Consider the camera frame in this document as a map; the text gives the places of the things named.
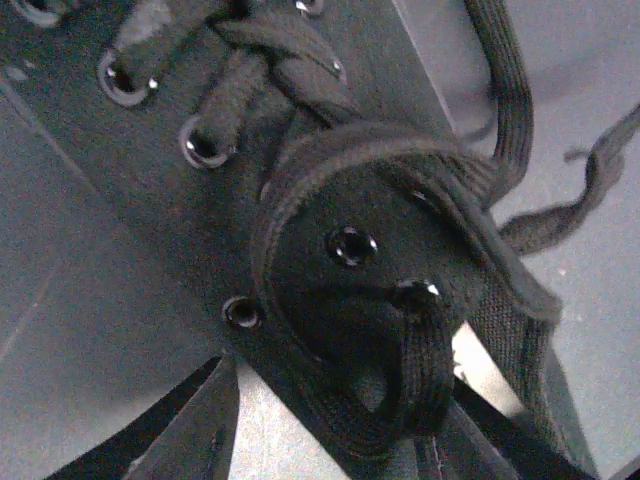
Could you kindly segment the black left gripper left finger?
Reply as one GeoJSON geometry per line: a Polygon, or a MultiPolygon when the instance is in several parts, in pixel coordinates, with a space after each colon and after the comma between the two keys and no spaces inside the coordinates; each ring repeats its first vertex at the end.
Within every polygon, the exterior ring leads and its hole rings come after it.
{"type": "Polygon", "coordinates": [[[214,356],[51,479],[226,479],[239,417],[232,356],[214,356]]]}

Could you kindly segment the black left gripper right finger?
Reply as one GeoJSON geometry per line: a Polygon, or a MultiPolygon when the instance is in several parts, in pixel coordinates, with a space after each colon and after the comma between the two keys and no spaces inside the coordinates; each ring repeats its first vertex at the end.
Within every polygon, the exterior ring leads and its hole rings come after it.
{"type": "Polygon", "coordinates": [[[456,378],[439,434],[442,479],[590,479],[456,378]]]}

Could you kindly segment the black canvas shoe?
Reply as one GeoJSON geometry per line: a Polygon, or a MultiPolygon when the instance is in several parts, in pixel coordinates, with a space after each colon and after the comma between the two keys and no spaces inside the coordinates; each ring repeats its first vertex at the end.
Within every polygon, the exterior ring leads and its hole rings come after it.
{"type": "Polygon", "coordinates": [[[425,122],[379,1],[5,1],[1,57],[72,170],[352,475],[440,477],[456,378],[585,470],[559,299],[425,122]]]}

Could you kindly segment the black shoelace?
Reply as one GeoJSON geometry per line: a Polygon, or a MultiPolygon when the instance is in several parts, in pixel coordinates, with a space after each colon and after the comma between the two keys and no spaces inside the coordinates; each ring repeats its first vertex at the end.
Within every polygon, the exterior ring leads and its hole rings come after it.
{"type": "MultiPolygon", "coordinates": [[[[497,127],[493,155],[476,158],[466,174],[483,209],[493,206],[524,178],[534,139],[532,92],[506,4],[503,1],[466,1],[467,15],[487,60],[495,102],[497,127]]],[[[549,249],[568,238],[604,200],[624,167],[622,151],[639,130],[639,108],[634,107],[607,129],[588,150],[573,150],[567,162],[584,158],[585,184],[572,203],[515,216],[499,234],[520,255],[549,249]]]]}

